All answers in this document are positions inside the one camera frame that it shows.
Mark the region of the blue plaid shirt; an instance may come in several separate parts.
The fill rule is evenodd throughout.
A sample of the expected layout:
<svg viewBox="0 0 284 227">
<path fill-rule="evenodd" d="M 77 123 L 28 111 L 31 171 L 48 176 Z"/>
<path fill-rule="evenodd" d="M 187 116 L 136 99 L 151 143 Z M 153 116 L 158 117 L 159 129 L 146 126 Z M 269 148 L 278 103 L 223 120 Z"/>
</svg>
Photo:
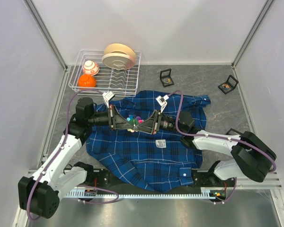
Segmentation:
<svg viewBox="0 0 284 227">
<path fill-rule="evenodd" d="M 124 118 L 136 115 L 146 120 L 154 110 L 160 109 L 155 98 L 167 94 L 144 90 L 135 97 L 110 103 Z M 172 95 L 163 113 L 175 119 L 179 101 L 179 94 Z M 206 116 L 203 107 L 210 104 L 208 95 L 184 95 L 181 110 L 190 112 L 197 128 L 204 130 Z M 193 182 L 192 169 L 200 168 L 203 162 L 202 151 L 185 148 L 177 131 L 159 131 L 156 135 L 150 135 L 127 130 L 111 131 L 108 126 L 96 126 L 92 130 L 86 141 L 87 153 L 126 183 L 142 182 L 151 189 L 167 182 L 187 185 Z M 166 140 L 167 147 L 157 148 L 155 140 Z"/>
</svg>

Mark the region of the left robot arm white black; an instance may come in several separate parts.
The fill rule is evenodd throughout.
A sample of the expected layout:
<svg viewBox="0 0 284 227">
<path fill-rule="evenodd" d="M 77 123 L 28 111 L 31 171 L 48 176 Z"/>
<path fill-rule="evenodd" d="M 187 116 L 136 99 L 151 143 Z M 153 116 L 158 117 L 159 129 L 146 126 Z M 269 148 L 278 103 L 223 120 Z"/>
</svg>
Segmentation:
<svg viewBox="0 0 284 227">
<path fill-rule="evenodd" d="M 67 193 L 81 184 L 89 186 L 95 182 L 92 165 L 77 162 L 69 172 L 63 171 L 94 126 L 116 129 L 117 122 L 125 121 L 113 105 L 106 106 L 106 111 L 97 112 L 91 98 L 80 98 L 75 114 L 67 116 L 65 131 L 54 151 L 31 177 L 23 176 L 19 180 L 19 206 L 27 212 L 30 220 L 51 218 Z"/>
</svg>

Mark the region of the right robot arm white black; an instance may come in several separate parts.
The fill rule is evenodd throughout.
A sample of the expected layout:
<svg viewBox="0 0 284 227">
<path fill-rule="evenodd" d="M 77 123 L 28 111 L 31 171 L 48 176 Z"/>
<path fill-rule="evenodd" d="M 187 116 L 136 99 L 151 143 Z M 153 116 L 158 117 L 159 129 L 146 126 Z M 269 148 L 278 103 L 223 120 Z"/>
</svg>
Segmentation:
<svg viewBox="0 0 284 227">
<path fill-rule="evenodd" d="M 189 148 L 210 150 L 230 156 L 228 161 L 217 161 L 207 174 L 208 183 L 220 185 L 224 180 L 245 176 L 261 183 L 276 169 L 276 154 L 255 134 L 246 131 L 239 135 L 221 135 L 201 130 L 187 111 L 180 111 L 176 119 L 154 111 L 147 120 L 133 126 L 134 130 L 156 134 L 159 130 L 178 131 L 181 142 Z"/>
</svg>

